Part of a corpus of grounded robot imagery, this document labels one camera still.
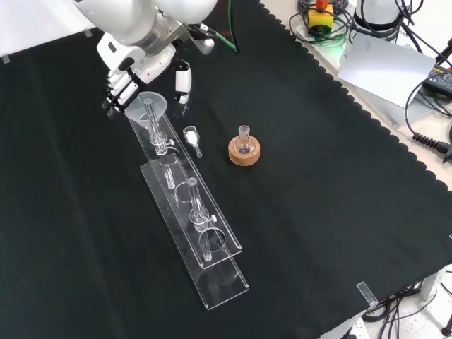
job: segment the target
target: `white wall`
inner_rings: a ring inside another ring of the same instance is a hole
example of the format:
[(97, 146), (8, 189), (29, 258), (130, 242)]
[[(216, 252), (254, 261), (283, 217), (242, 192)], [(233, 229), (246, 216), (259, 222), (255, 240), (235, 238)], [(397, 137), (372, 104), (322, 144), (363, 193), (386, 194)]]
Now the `white wall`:
[(72, 0), (0, 0), (0, 56), (92, 27)]

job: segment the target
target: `white powder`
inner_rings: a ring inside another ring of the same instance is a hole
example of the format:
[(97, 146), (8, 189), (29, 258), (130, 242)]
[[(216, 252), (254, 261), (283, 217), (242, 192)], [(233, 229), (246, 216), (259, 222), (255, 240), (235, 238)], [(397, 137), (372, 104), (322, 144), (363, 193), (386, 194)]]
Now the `white powder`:
[(198, 136), (194, 131), (186, 132), (185, 136), (190, 145), (198, 145)]

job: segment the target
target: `black wire connector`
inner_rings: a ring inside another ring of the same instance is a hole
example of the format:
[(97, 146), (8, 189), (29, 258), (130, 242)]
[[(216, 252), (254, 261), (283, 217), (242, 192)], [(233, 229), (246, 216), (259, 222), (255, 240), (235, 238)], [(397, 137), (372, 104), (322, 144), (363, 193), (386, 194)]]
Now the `black wire connector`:
[(437, 150), (442, 154), (445, 154), (443, 163), (445, 163), (447, 160), (452, 160), (452, 144), (444, 143), (442, 141), (436, 141), (432, 138), (428, 138), (419, 133), (415, 133), (412, 136), (412, 139), (416, 140), (418, 143), (421, 143), (422, 145), (426, 145), (430, 148)]

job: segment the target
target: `black cable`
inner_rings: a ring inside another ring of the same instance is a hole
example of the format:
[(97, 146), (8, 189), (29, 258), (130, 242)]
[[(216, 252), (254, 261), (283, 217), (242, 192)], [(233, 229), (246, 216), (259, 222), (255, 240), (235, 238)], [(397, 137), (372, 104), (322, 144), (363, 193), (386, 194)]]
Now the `black cable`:
[(341, 339), (348, 339), (348, 336), (350, 335), (350, 333), (352, 332), (352, 329), (353, 329), (353, 326), (352, 327), (350, 327), (350, 329), (347, 331), (347, 333), (346, 334), (344, 334), (343, 336), (342, 336), (342, 338)]
[(436, 96), (436, 93), (435, 93), (435, 96), (433, 97), (433, 101), (435, 101), (435, 104), (437, 104), (446, 113), (446, 115), (448, 117), (452, 117), (452, 114), (449, 112), (449, 110), (447, 108), (445, 108), (444, 105), (438, 101), (438, 97)]
[(397, 339), (400, 339), (400, 313), (398, 307), (397, 307)]
[(448, 290), (448, 288), (446, 286), (444, 286), (443, 283), (441, 283), (441, 286), (446, 290), (447, 293), (449, 293), (449, 295), (452, 297), (452, 292)]
[[(326, 41), (336, 41), (336, 40), (341, 40), (341, 39), (343, 39), (344, 37), (346, 37), (347, 34), (348, 34), (348, 31), (349, 31), (349, 27), (351, 26), (352, 16), (351, 16), (350, 13), (348, 13), (345, 9), (342, 9), (342, 8), (340, 8), (340, 7), (337, 7), (336, 9), (337, 9), (341, 14), (344, 15), (346, 21), (344, 21), (339, 15), (336, 15), (336, 14), (334, 14), (334, 13), (331, 13), (330, 11), (326, 11), (326, 10), (323, 10), (323, 9), (317, 9), (317, 8), (316, 8), (315, 10), (318, 11), (318, 12), (321, 12), (321, 13), (327, 13), (327, 14), (330, 14), (335, 20), (337, 20), (337, 21), (339, 21), (339, 22), (342, 23), (342, 25), (341, 25), (338, 29), (336, 29), (336, 30), (330, 32), (329, 34), (336, 33), (336, 32), (338, 32), (339, 30), (342, 30), (343, 28), (345, 28), (345, 32), (339, 33), (339, 34), (337, 34), (337, 35), (330, 36), (330, 35), (325, 35), (325, 34), (323, 34), (323, 33), (316, 32), (316, 31), (311, 30), (311, 29), (309, 28), (308, 22), (306, 22), (307, 12), (310, 11), (310, 10), (313, 10), (313, 9), (311, 9), (311, 8), (315, 7), (315, 5), (316, 5), (316, 4), (309, 4), (308, 6), (306, 6), (306, 7), (304, 8), (304, 10), (303, 10), (302, 12), (296, 13), (296, 14), (294, 14), (293, 16), (291, 16), (291, 17), (289, 18), (289, 29), (290, 29), (290, 32), (291, 32), (298, 40), (300, 40), (300, 41), (302, 41), (302, 42), (309, 43), (309, 44), (318, 44), (318, 43), (322, 43), (322, 42), (326, 42)], [(301, 16), (301, 17), (302, 17), (303, 22), (304, 22), (304, 25), (306, 26), (308, 32), (309, 32), (310, 34), (312, 34), (312, 35), (315, 37), (314, 40), (307, 40), (307, 39), (305, 39), (304, 37), (302, 37), (301, 35), (297, 34), (297, 33), (293, 30), (293, 27), (292, 27), (292, 20), (293, 20), (295, 17), (297, 17), (297, 16)]]
[(430, 48), (432, 51), (434, 51), (436, 54), (438, 54), (439, 57), (441, 57), (447, 64), (449, 64), (450, 67), (452, 67), (452, 63), (447, 58), (445, 58), (440, 52), (438, 52), (428, 42), (426, 42), (418, 34), (416, 34), (416, 32), (413, 32), (413, 30), (409, 27), (407, 27), (407, 30), (409, 30), (411, 32), (411, 34), (413, 34), (417, 39), (421, 40), (428, 48)]
[(412, 313), (412, 314), (408, 314), (407, 316), (401, 316), (401, 317), (398, 317), (396, 320), (401, 320), (401, 319), (409, 318), (409, 317), (411, 317), (411, 316), (414, 316), (414, 315), (416, 315), (416, 314), (422, 312), (427, 306), (429, 306), (429, 305), (435, 300), (437, 294), (438, 294), (438, 292), (436, 292), (435, 295), (433, 296), (432, 300), (430, 300), (429, 302), (427, 302), (427, 303), (426, 303), (419, 311), (416, 311), (415, 313)]
[(412, 0), (410, 0), (410, 15), (412, 15)]
[[(411, 297), (413, 295), (420, 293), (421, 289), (422, 289), (422, 281), (416, 282), (413, 286), (410, 286), (405, 291), (395, 295), (394, 297), (386, 298), (385, 300), (379, 302), (374, 308), (366, 311), (362, 316), (362, 320), (366, 321), (367, 323), (374, 323), (374, 322), (384, 319), (387, 315), (391, 314), (393, 312), (393, 310), (395, 309), (395, 307), (393, 307), (391, 309), (391, 306), (392, 306), (392, 303), (399, 298), (400, 294), (403, 295), (404, 297)], [(378, 316), (371, 315), (374, 312), (378, 311), (379, 309), (382, 309), (383, 307), (385, 307), (385, 310), (383, 311), (382, 314), (380, 314)]]
[(424, 0), (421, 0), (421, 2), (419, 3), (419, 7), (417, 7), (415, 11), (413, 11), (413, 9), (411, 8), (411, 15), (416, 14), (417, 12), (419, 12), (420, 9), (422, 8), (422, 5), (424, 5)]
[(415, 39), (415, 36), (410, 32), (410, 30), (408, 30), (408, 25), (402, 23), (402, 28), (405, 31), (405, 33), (407, 33), (407, 36), (411, 39), (412, 43), (415, 44), (416, 46), (416, 50), (419, 53), (423, 53), (421, 47), (419, 46), (419, 43), (417, 42), (417, 40)]
[(384, 321), (382, 327), (380, 328), (378, 339), (382, 339), (383, 338), (384, 330), (386, 329), (386, 324), (388, 323), (389, 318), (390, 318), (390, 314), (387, 314), (386, 318), (385, 318), (385, 321)]
[(419, 84), (417, 84), (417, 86), (415, 88), (413, 88), (413, 90), (411, 91), (410, 95), (408, 95), (408, 99), (407, 99), (407, 102), (405, 104), (405, 122), (407, 124), (408, 129), (411, 131), (411, 133), (413, 133), (414, 136), (416, 136), (417, 133), (412, 129), (412, 127), (410, 125), (410, 122), (408, 121), (408, 105), (410, 104), (411, 97), (416, 92), (416, 90), (425, 83), (425, 81), (428, 81), (430, 79), (436, 78), (438, 76), (442, 76), (444, 74), (445, 73), (443, 73), (443, 74), (435, 74), (433, 76), (429, 76), (429, 77), (425, 78), (423, 81), (421, 81)]
[(429, 107), (429, 108), (431, 108), (431, 109), (434, 109), (434, 110), (437, 111), (438, 113), (440, 113), (440, 114), (442, 114), (442, 115), (444, 115), (444, 116), (446, 116), (446, 117), (451, 117), (451, 116), (448, 115), (447, 113), (441, 111), (437, 106), (433, 105), (432, 102), (431, 102), (430, 100), (428, 100), (428, 99), (427, 99), (420, 91), (417, 92), (417, 94), (419, 94), (419, 96), (420, 96), (422, 99), (424, 99), (424, 101), (419, 100), (417, 97), (415, 97), (415, 99), (416, 99), (417, 101), (419, 101), (420, 103), (422, 103), (424, 106), (427, 106), (427, 105), (428, 105), (427, 107)]
[[(403, 22), (403, 17), (400, 16), (398, 19), (398, 23), (396, 26), (394, 26), (394, 28), (391, 28), (390, 30), (387, 30), (385, 32), (381, 32), (378, 30), (375, 30), (372, 25), (370, 23), (367, 22), (366, 20), (366, 16), (364, 15), (364, 0), (361, 1), (361, 17), (362, 17), (362, 21), (364, 23), (364, 26), (366, 29), (370, 30), (373, 33), (373, 37), (377, 37), (379, 39), (384, 39), (387, 38), (389, 36), (391, 36), (392, 34), (394, 34), (395, 32), (398, 32), (400, 29), (400, 25)], [(362, 30), (360, 28), (358, 28), (356, 25), (353, 25), (352, 27), (353, 30), (356, 30), (358, 33), (362, 33), (365, 35), (370, 35), (369, 32), (367, 32), (366, 30)]]
[(231, 36), (232, 36), (232, 41), (235, 44), (235, 48), (237, 49), (237, 53), (240, 52), (240, 48), (239, 48), (239, 44), (237, 44), (237, 39), (235, 37), (235, 29), (234, 29), (234, 6), (233, 3), (231, 3), (231, 11), (230, 11), (230, 29), (231, 29)]
[(394, 322), (395, 322), (395, 320), (396, 320), (396, 316), (397, 316), (397, 311), (398, 311), (398, 306), (399, 306), (399, 304), (400, 304), (400, 301), (399, 301), (399, 299), (397, 298), (397, 300), (396, 300), (396, 305), (395, 305), (395, 312), (394, 312), (393, 320), (391, 320), (391, 324), (390, 324), (390, 326), (389, 326), (388, 339), (391, 339), (391, 332), (392, 332), (392, 330), (393, 330), (393, 325), (394, 325)]
[[(400, 8), (400, 6), (398, 5), (397, 0), (395, 0), (395, 3), (397, 4), (398, 10), (401, 12), (402, 9)], [(411, 19), (411, 13), (407, 8), (407, 5), (405, 3), (405, 0), (402, 0), (402, 7), (403, 7), (403, 12), (405, 13), (405, 17), (408, 20), (408, 23), (411, 23), (413, 26), (415, 25), (415, 23), (413, 22), (413, 20)]]
[[(452, 38), (447, 42), (447, 47), (441, 52), (442, 56), (448, 59), (452, 55)], [(436, 57), (436, 65), (441, 65), (444, 61), (440, 56)]]

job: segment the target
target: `small glass vial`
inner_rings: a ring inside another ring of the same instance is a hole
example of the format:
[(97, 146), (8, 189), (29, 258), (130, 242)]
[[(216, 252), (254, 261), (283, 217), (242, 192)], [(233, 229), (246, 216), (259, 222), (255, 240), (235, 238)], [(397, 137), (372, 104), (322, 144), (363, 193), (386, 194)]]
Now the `small glass vial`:
[(254, 142), (249, 136), (249, 131), (250, 129), (246, 125), (239, 127), (239, 137), (234, 143), (234, 150), (237, 153), (247, 154), (254, 150)]

